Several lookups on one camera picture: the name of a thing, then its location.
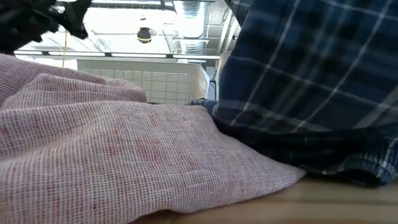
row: wooden surface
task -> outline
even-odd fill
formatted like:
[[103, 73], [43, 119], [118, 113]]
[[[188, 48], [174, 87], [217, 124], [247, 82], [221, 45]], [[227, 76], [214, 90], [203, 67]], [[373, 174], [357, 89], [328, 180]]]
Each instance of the wooden surface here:
[[247, 202], [182, 215], [162, 212], [134, 224], [390, 224], [398, 223], [398, 183], [381, 189], [303, 179]]

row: white laundry basket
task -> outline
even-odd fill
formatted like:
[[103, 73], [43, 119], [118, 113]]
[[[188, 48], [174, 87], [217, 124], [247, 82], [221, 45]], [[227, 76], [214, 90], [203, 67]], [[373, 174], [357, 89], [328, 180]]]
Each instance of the white laundry basket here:
[[148, 102], [185, 105], [206, 98], [209, 76], [197, 64], [78, 60], [78, 70], [99, 77], [122, 78], [141, 86]]

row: red checked cloth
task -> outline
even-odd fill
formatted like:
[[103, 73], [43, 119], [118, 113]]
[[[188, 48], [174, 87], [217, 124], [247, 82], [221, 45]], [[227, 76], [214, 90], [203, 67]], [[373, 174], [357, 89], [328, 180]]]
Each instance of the red checked cloth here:
[[1, 223], [124, 224], [273, 193], [302, 170], [221, 134], [200, 106], [0, 55]]

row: plaid fabric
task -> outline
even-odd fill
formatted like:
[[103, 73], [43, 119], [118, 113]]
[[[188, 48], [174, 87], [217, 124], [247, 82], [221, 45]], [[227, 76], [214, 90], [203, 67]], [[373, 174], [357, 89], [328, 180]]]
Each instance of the plaid fabric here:
[[219, 129], [313, 174], [368, 186], [398, 167], [398, 1], [227, 0], [242, 26]]

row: woven textile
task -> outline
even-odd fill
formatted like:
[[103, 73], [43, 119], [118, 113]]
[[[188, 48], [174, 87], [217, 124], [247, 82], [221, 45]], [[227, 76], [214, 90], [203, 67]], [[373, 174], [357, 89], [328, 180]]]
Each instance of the woven textile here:
[[304, 171], [221, 134], [201, 106], [0, 55], [1, 223], [128, 223], [289, 187]]
[[398, 170], [398, 1], [225, 1], [242, 29], [220, 100], [191, 105], [277, 161], [388, 184]]

